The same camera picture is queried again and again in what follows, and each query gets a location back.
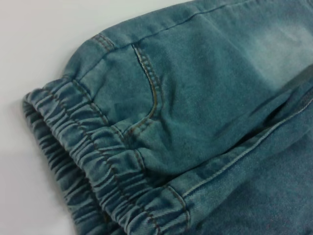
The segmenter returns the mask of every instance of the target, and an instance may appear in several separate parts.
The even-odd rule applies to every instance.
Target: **light blue denim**
[[[313,234],[313,0],[196,0],[86,41],[23,111],[80,235]]]

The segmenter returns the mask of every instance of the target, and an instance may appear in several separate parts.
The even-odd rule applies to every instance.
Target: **denim texture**
[[[313,235],[312,64],[312,0],[196,0],[92,37],[23,111],[80,235]]]

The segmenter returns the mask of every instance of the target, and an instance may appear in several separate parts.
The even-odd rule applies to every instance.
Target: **denim pants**
[[[313,234],[313,0],[108,28],[23,111],[80,235]]]

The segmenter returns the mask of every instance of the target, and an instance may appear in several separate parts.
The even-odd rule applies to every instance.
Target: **jeans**
[[[23,111],[80,235],[313,234],[313,0],[108,28]]]

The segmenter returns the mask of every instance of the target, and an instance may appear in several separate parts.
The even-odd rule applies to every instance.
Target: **white surface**
[[[184,1],[0,0],[0,235],[75,234],[22,97],[58,79],[79,45],[103,29]]]

